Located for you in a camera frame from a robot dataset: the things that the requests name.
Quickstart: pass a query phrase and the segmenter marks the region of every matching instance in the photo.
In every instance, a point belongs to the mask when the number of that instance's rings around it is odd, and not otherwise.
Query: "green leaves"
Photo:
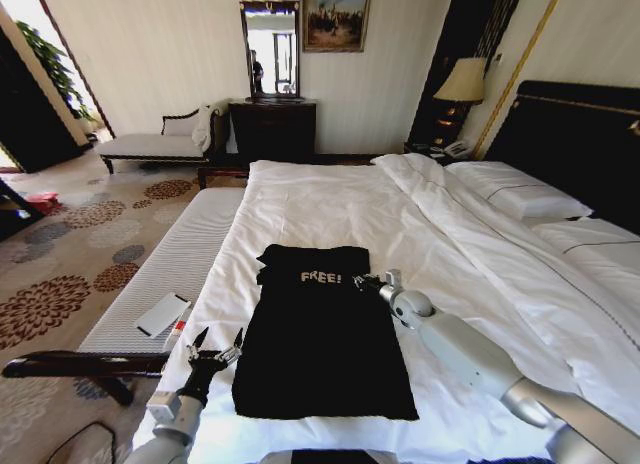
[[[33,49],[42,67],[47,71],[49,78],[60,93],[60,96],[62,96],[62,100],[67,104],[73,117],[76,119],[84,117],[90,121],[94,120],[89,115],[87,106],[82,102],[82,96],[73,87],[73,80],[70,76],[71,71],[62,64],[60,57],[67,57],[67,54],[50,42],[45,41],[40,37],[38,30],[26,22],[17,21],[16,25],[22,31],[22,34],[24,34],[29,47]],[[77,102],[77,109],[72,105],[74,99]]]

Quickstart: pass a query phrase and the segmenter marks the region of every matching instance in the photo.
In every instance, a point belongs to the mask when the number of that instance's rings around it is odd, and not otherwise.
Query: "patterned carpet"
[[[50,215],[0,242],[0,364],[33,351],[75,350],[198,192],[194,167],[116,162],[93,152],[36,174],[4,174],[23,195],[59,193]],[[216,178],[210,186],[243,186]],[[142,418],[155,380],[133,380],[121,407],[85,379],[0,378],[0,462],[44,463],[91,421],[117,431],[118,462]],[[82,433],[56,463],[110,462],[110,436]]]

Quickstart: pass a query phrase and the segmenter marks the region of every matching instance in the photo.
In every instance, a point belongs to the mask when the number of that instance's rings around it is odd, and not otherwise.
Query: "headboard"
[[[485,160],[502,161],[640,233],[640,89],[524,81]]]

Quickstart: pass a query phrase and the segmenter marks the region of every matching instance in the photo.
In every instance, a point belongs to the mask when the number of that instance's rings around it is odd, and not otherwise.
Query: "white phone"
[[[191,301],[170,292],[133,323],[145,336],[155,339],[180,317]]]
[[[467,141],[456,141],[444,148],[444,152],[455,159],[462,159],[471,154],[473,148]]]

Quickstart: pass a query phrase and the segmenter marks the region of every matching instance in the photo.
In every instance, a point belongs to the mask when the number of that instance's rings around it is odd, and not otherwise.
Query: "red object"
[[[43,192],[42,194],[32,194],[27,196],[27,202],[43,214],[49,214],[54,209],[60,207],[57,192]]]

